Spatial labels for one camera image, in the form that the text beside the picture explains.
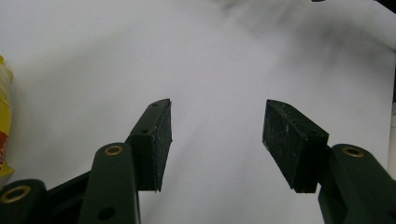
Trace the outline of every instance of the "white surface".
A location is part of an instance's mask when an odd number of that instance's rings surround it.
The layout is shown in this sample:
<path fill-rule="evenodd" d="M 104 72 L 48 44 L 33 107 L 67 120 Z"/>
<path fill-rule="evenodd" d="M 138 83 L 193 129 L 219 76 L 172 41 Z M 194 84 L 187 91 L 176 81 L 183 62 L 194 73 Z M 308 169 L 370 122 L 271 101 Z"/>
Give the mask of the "white surface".
<path fill-rule="evenodd" d="M 329 145 L 386 167 L 396 17 L 371 0 L 9 1 L 0 53 L 14 71 L 12 180 L 50 189 L 171 98 L 174 142 L 149 223 L 322 223 L 262 145 L 266 99 L 294 105 Z"/>
<path fill-rule="evenodd" d="M 392 105 L 392 117 L 390 119 L 388 173 L 396 179 L 396 104 Z"/>

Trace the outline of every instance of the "red label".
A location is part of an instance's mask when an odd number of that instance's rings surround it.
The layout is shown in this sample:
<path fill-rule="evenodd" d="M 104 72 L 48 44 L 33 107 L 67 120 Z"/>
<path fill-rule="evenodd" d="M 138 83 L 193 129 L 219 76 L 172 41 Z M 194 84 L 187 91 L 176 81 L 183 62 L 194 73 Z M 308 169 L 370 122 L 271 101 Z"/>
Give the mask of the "red label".
<path fill-rule="evenodd" d="M 0 164 L 3 164 L 4 157 L 6 156 L 6 145 L 8 136 L 5 133 L 0 132 Z"/>

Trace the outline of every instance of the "brass screw hole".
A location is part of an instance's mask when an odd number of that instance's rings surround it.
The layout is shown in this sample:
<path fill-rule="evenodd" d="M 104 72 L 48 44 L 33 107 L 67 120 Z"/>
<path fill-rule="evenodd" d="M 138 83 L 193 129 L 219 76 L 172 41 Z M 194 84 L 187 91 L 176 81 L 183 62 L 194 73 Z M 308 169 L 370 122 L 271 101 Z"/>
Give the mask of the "brass screw hole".
<path fill-rule="evenodd" d="M 108 147 L 105 149 L 105 154 L 107 156 L 115 156 L 120 154 L 121 152 L 122 152 L 122 147 L 117 147 L 117 146 Z"/>
<path fill-rule="evenodd" d="M 9 189 L 6 193 L 4 193 L 1 198 L 1 203 L 15 203 L 16 201 L 24 198 L 26 195 L 29 194 L 30 188 L 27 185 L 17 186 L 13 189 Z"/>
<path fill-rule="evenodd" d="M 347 154 L 348 156 L 355 157 L 355 158 L 361 158 L 364 156 L 363 151 L 361 151 L 358 148 L 354 148 L 354 147 L 344 147 L 343 152 L 345 154 Z"/>

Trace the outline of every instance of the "yellow object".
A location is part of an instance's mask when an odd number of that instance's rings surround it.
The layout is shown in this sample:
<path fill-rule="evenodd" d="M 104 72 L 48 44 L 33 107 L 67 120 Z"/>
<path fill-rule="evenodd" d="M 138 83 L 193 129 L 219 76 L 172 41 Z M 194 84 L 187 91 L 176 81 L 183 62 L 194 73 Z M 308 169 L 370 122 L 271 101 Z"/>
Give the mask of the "yellow object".
<path fill-rule="evenodd" d="M 0 188 L 6 184 L 14 172 L 6 163 L 6 146 L 12 121 L 9 97 L 12 78 L 12 72 L 4 66 L 4 59 L 0 55 Z"/>

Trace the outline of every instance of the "yellow package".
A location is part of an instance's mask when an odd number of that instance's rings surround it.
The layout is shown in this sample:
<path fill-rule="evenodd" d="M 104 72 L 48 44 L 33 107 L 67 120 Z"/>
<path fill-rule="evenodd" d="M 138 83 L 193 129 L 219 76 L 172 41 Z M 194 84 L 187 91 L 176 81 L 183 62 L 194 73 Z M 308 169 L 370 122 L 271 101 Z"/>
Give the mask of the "yellow package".
<path fill-rule="evenodd" d="M 0 188 L 6 184 L 14 172 L 6 163 L 6 146 L 12 121 L 9 97 L 11 82 L 12 72 L 4 66 L 4 59 L 0 55 Z"/>

